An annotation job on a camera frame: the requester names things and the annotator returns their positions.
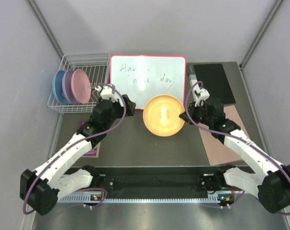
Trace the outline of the yellow plate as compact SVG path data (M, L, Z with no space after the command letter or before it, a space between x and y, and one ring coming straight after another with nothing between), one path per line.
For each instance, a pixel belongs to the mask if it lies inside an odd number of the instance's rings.
M161 94L151 98L143 109L145 127L154 135L169 137L184 126L179 116L185 111L183 103L176 97Z

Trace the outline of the pink plate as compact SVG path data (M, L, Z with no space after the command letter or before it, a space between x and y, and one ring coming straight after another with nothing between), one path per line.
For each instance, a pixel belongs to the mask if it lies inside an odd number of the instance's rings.
M71 90L75 99L81 104L87 104L91 96L91 83L82 69L74 71L71 78Z

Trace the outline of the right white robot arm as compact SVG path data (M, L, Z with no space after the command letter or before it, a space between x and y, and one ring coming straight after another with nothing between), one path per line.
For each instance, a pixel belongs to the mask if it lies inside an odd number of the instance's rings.
M270 213L290 206L290 165L284 165L260 149L234 121L227 119L218 98L185 104L180 118L212 134L253 170L248 173L233 165L219 167L215 184L225 190L240 188L257 198Z

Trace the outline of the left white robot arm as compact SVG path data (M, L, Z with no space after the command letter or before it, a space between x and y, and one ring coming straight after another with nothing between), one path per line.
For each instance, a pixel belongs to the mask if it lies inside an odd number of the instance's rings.
M65 172L85 153L99 144L126 116L135 114L136 103L126 94L101 95L90 118L73 134L53 157L34 170L26 169L20 177L23 214L48 214L63 197L75 191L99 187L100 178L84 168L66 176Z

